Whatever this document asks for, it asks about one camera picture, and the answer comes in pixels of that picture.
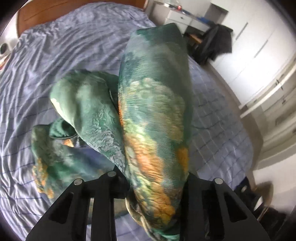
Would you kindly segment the green patterned silk jacket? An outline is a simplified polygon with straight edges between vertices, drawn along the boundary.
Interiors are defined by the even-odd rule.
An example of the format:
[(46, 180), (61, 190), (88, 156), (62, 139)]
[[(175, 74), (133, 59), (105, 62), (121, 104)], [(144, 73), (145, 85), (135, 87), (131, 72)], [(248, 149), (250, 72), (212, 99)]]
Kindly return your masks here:
[(50, 102), (59, 117), (32, 130), (32, 175), (56, 200), (81, 178), (117, 167), (130, 185), (126, 210), (153, 240), (177, 240), (178, 208), (189, 174), (192, 83), (175, 24), (135, 31), (118, 75), (72, 70)]

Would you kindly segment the black jacket on chair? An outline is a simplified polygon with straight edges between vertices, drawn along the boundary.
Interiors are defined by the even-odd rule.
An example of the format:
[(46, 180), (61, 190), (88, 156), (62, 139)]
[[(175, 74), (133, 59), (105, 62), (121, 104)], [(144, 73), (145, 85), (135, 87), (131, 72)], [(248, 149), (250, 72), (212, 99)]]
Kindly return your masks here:
[(217, 57), (232, 53), (233, 30), (224, 25), (215, 24), (202, 37), (201, 44), (192, 53), (192, 58), (200, 65), (208, 60), (215, 61)]

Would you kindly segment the wooden chair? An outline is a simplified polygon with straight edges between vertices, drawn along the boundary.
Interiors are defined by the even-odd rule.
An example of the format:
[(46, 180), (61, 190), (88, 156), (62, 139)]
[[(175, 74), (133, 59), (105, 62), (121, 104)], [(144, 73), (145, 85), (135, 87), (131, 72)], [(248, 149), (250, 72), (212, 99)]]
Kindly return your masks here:
[(187, 47), (190, 50), (195, 50), (203, 42), (201, 38), (191, 33), (185, 33), (184, 38), (187, 43)]

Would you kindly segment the white wardrobe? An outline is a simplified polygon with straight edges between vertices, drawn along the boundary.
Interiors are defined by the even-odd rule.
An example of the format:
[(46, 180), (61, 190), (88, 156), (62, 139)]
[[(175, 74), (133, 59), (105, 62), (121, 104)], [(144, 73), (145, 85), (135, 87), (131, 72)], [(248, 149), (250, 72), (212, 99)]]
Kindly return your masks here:
[(222, 25), (233, 30), (232, 52), (211, 62), (239, 104), (255, 100), (295, 54), (295, 35), (268, 1), (212, 1), (227, 11)]

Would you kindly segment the blue checked bed sheet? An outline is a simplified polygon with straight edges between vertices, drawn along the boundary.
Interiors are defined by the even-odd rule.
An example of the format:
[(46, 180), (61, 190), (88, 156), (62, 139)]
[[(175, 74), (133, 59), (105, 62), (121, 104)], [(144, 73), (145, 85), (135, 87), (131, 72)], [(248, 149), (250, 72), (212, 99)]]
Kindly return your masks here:
[[(33, 127), (58, 117), (49, 98), (52, 85), (70, 70), (118, 74), (131, 34), (152, 26), (136, 7), (93, 3), (21, 34), (1, 73), (1, 213), (20, 240), (51, 206), (54, 194), (77, 177), (88, 180), (113, 167), (104, 156), (83, 150), (82, 162), (58, 163), (55, 176), (61, 184), (44, 189), (34, 180)], [(214, 79), (192, 59), (189, 67), (195, 103), (190, 170), (235, 188), (251, 167), (251, 140)]]

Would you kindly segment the white small fan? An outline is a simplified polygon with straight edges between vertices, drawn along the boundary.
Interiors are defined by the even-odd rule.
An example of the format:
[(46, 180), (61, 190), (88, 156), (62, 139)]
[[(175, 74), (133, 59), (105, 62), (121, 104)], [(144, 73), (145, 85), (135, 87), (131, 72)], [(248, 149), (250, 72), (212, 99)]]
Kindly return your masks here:
[(1, 39), (1, 57), (9, 54), (17, 45), (18, 39)]

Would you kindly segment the white desk with drawers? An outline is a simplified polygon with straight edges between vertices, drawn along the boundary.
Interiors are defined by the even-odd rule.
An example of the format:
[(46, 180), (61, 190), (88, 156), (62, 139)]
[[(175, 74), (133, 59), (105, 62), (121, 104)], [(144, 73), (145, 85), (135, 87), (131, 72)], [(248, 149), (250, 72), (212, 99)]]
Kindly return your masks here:
[(210, 26), (197, 20), (195, 17), (183, 13), (182, 11), (170, 8), (167, 3), (155, 1), (152, 5), (152, 10), (149, 13), (149, 19), (157, 26), (175, 23), (184, 35), (187, 28), (192, 27), (202, 33), (210, 29)]

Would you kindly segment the brown wooden headboard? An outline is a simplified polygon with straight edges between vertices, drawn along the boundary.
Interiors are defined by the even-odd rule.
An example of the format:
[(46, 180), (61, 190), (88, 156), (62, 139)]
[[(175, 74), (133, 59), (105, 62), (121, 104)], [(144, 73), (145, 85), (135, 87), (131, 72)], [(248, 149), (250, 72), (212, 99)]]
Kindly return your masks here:
[(22, 6), (16, 18), (16, 33), (19, 37), (25, 30), (39, 24), (54, 21), (69, 12), (100, 0), (33, 0)]

